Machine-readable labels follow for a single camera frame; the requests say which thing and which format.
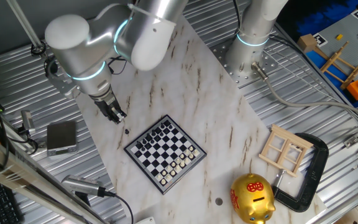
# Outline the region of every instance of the marble surface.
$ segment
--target marble surface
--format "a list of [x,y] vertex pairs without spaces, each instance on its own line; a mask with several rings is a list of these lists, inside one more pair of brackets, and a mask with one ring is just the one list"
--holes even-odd
[[[113,68],[122,66],[115,62]],[[127,64],[113,76],[112,88],[128,115],[119,125],[108,121],[88,96],[76,100],[117,194],[129,203],[135,220],[153,216],[158,224],[243,223],[232,208],[230,186],[250,172],[273,183],[278,169],[258,158],[270,133],[184,17],[157,68],[140,72]],[[162,195],[123,148],[166,114],[208,155]],[[280,188],[296,195],[302,181],[300,173],[297,178],[286,175]],[[215,204],[217,198],[222,205]],[[317,195],[304,213],[278,202],[275,206],[267,223],[302,224],[326,209]]]

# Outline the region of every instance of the gray cable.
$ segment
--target gray cable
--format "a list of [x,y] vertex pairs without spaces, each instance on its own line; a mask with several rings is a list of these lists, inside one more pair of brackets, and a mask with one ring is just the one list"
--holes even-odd
[[337,103],[337,102],[314,102],[314,103],[290,103],[288,101],[285,101],[283,98],[281,98],[273,89],[272,84],[270,84],[270,81],[268,79],[265,80],[266,85],[268,86],[268,88],[270,89],[270,91],[272,92],[273,96],[276,97],[276,99],[288,106],[292,106],[292,107],[308,107],[308,106],[320,106],[320,105],[329,105],[329,106],[339,106],[341,108],[345,108],[345,109],[349,109],[355,113],[358,114],[358,109],[346,105],[344,103]]

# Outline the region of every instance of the black cable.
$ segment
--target black cable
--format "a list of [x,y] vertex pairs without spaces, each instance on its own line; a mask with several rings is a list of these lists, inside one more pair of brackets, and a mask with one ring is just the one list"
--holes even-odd
[[119,73],[113,73],[113,75],[120,75],[120,74],[124,71],[125,66],[127,66],[127,61],[125,61],[125,64],[124,64],[124,66],[123,66],[121,72],[119,72]]
[[13,139],[13,138],[9,138],[9,139],[11,141],[21,143],[21,144],[25,144],[25,143],[32,144],[32,146],[34,147],[34,150],[29,154],[30,156],[35,154],[38,150],[38,143],[36,141],[34,141],[33,139],[31,139],[29,135],[27,135],[27,139],[25,141],[19,141],[19,140]]
[[128,203],[127,203],[124,199],[122,199],[122,197],[118,196],[118,195],[115,194],[115,193],[105,191],[104,194],[105,194],[105,196],[116,197],[116,198],[118,198],[119,200],[121,200],[122,202],[124,202],[124,204],[125,204],[125,205],[128,207],[128,209],[129,209],[129,213],[131,214],[131,220],[132,220],[131,223],[134,224],[134,214],[132,213],[132,210],[131,210],[130,206],[128,205]]
[[[115,58],[112,58],[112,57],[111,57],[110,59],[111,59],[111,61],[110,61],[107,65],[108,65],[108,67],[109,67],[109,69],[110,69],[111,74],[112,74],[112,75],[120,75],[120,74],[124,71],[125,66],[127,65],[127,60],[121,58],[121,56],[118,56],[118,57],[115,57]],[[124,64],[124,66],[123,66],[121,72],[119,72],[119,73],[114,73],[114,70],[110,67],[110,65],[111,65],[113,62],[115,62],[116,60],[125,61],[125,64]]]
[[240,31],[241,20],[240,20],[240,12],[239,12],[239,6],[237,5],[237,0],[233,0],[233,4],[237,15],[237,28],[236,31],[234,32],[234,36],[236,36],[236,34],[238,34]]

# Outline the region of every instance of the metal table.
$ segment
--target metal table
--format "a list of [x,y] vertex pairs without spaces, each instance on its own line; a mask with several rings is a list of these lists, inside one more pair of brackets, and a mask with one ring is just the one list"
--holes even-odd
[[[222,45],[216,44],[230,39],[236,28],[237,20],[231,1],[189,1],[183,14],[212,51],[216,49],[220,52]],[[326,77],[312,72],[311,67],[294,50],[269,41],[265,51],[302,78],[295,77],[266,54],[266,69],[272,85],[286,100],[309,102],[330,100],[330,97],[333,97],[344,101],[343,96],[335,91]],[[77,154],[55,160],[46,157],[46,153],[40,151],[33,158],[58,180],[67,174],[79,174],[99,178],[108,188],[114,190],[75,101],[65,99],[49,84],[44,76],[43,62],[40,57],[30,55],[30,46],[0,55],[0,102],[6,107],[6,118],[13,125],[19,126],[20,110],[31,110],[37,127],[37,134],[34,136],[37,141],[45,139],[46,126],[49,123],[76,120],[80,140],[80,150]],[[358,126],[357,119],[347,111],[330,106],[287,107],[275,100],[261,80],[252,77],[233,77],[234,81],[238,78],[246,80],[240,88],[266,126],[275,123],[293,133],[314,134],[324,140],[330,148],[330,158],[318,188],[318,195],[328,209],[310,223],[326,216],[329,216],[329,219],[325,223],[330,223],[355,207],[358,204],[358,152],[354,147],[357,145],[347,149],[343,142],[357,132],[357,129],[353,129]],[[332,96],[323,95],[316,89]],[[309,152],[300,167],[303,173],[310,159]],[[67,221],[21,195],[16,195],[16,198],[24,212],[26,223]],[[119,220],[124,216],[121,205],[113,198],[94,197],[90,202],[95,211],[104,218]]]

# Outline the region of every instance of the blue led ring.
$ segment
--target blue led ring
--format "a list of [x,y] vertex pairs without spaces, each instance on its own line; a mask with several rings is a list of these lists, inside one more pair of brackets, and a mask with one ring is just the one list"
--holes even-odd
[[103,70],[103,68],[104,68],[105,65],[106,65],[106,62],[103,62],[102,67],[99,68],[99,70],[98,70],[97,72],[95,72],[94,74],[92,74],[92,75],[90,75],[90,76],[88,76],[88,77],[78,78],[78,77],[71,77],[69,74],[67,74],[67,75],[68,75],[70,78],[72,78],[72,79],[74,79],[74,80],[78,80],[78,81],[89,80],[89,79],[95,77],[96,75],[99,75],[99,74],[102,72],[102,70]]
[[266,42],[269,40],[269,39],[267,39],[265,42],[263,42],[263,43],[261,43],[261,44],[248,44],[247,42],[241,40],[239,34],[237,34],[237,37],[239,38],[239,40],[240,40],[243,44],[248,45],[248,46],[251,46],[251,47],[262,46],[262,45],[266,44]]

